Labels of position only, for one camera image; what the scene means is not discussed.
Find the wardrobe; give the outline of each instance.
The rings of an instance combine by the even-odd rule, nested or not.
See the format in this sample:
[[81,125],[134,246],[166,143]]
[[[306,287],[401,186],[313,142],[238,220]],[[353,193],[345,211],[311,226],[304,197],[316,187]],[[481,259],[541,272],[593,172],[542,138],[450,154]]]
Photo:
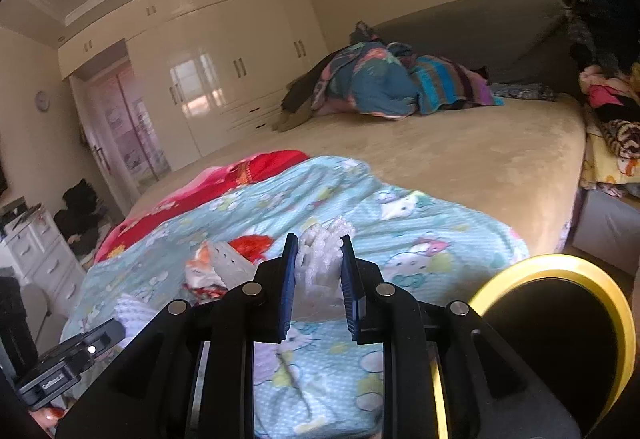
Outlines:
[[310,0],[135,0],[60,48],[63,77],[121,39],[172,170],[270,131],[328,52]]

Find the mattress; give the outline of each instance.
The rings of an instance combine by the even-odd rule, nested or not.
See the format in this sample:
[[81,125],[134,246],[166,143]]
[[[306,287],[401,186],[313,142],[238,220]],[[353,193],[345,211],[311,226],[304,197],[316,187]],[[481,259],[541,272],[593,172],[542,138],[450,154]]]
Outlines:
[[203,169],[258,152],[296,149],[369,163],[382,180],[487,213],[511,226],[531,255],[552,253],[570,219],[584,154],[578,103],[505,99],[503,106],[389,121],[360,114],[313,118],[263,132],[174,171],[133,206],[140,215]]

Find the blue floral fabric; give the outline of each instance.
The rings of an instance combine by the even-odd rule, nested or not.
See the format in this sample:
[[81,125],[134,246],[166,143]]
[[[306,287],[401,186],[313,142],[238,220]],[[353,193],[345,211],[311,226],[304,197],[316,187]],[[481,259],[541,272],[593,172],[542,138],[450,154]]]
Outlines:
[[[312,158],[171,219],[120,256],[94,265],[62,339],[111,318],[124,293],[156,310],[176,297],[188,298],[182,289],[184,265],[204,241],[269,235],[275,242],[266,256],[273,259],[282,253],[287,233],[300,235],[337,216],[356,229],[357,257],[378,264],[386,281],[424,302],[469,299],[528,255],[522,239],[488,215],[386,184],[360,161]],[[77,393],[116,353],[97,362]],[[345,321],[293,322],[286,341],[257,346],[255,363],[260,437],[375,431],[382,405],[382,346],[354,344]]]

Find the floor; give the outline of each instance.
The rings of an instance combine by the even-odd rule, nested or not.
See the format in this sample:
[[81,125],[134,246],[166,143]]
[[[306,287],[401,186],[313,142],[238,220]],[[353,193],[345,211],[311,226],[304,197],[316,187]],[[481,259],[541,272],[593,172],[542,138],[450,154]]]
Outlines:
[[572,255],[574,257],[580,257],[581,259],[588,260],[591,263],[597,265],[600,269],[603,269],[604,272],[607,273],[619,286],[620,290],[625,294],[626,299],[631,302],[631,295],[634,290],[634,277],[629,275],[626,271],[622,271],[621,269],[616,268],[613,265],[610,265],[607,262],[604,262],[592,255],[578,249],[577,247],[573,247],[570,243],[568,243],[564,247],[564,252],[566,255]]

